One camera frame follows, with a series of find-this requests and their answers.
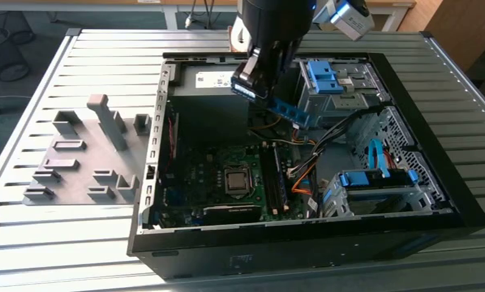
cpu socket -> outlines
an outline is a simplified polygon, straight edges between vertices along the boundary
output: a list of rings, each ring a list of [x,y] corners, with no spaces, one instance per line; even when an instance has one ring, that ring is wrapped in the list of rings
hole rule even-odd
[[[249,194],[250,187],[249,170],[246,167],[225,169],[225,192],[234,199]]]

trash bin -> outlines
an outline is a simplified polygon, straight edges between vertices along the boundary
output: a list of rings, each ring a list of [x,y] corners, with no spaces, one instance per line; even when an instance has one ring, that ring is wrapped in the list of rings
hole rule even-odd
[[[0,11],[0,29],[9,31],[15,44],[25,44],[35,39],[31,25],[20,11]]]
[[[5,29],[0,29],[0,81],[5,82],[21,79],[31,70],[9,35]]]

white label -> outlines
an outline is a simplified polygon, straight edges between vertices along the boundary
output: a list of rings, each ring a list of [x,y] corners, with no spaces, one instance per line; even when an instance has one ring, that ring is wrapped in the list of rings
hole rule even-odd
[[[228,88],[233,71],[198,72],[196,74],[196,88]]]
[[[338,83],[340,84],[344,84],[344,85],[346,85],[346,84],[353,84],[353,80],[350,79],[350,78],[340,78],[338,79]]]
[[[318,204],[316,203],[313,198],[309,198],[308,205],[309,205],[310,209],[313,209],[313,211],[318,210]]]

ram slot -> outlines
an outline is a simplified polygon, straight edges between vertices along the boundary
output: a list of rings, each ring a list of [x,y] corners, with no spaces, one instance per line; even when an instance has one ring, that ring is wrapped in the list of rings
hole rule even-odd
[[[281,191],[278,186],[277,166],[273,150],[262,146],[260,152],[260,167],[262,171],[264,191],[266,192],[266,207],[273,215],[278,214],[281,206]]]
[[[288,211],[289,210],[288,194],[285,192],[284,174],[281,172],[281,157],[278,155],[278,149],[276,145],[273,145],[273,154],[274,154],[274,164],[277,165],[278,191],[281,193],[281,198],[282,198],[282,209],[284,211]]]

slotted metal surface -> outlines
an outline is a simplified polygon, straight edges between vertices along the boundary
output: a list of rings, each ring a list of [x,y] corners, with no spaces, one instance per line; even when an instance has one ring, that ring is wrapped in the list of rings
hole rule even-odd
[[[131,207],[21,205],[57,110],[91,115],[87,95],[101,93],[121,117],[151,114],[161,53],[226,50],[224,31],[83,30],[67,36],[0,157],[0,291],[485,292],[485,230],[392,262],[164,283],[125,255]],[[485,99],[433,40],[370,33],[353,43],[340,33],[313,32],[301,51],[386,55],[485,211]]]

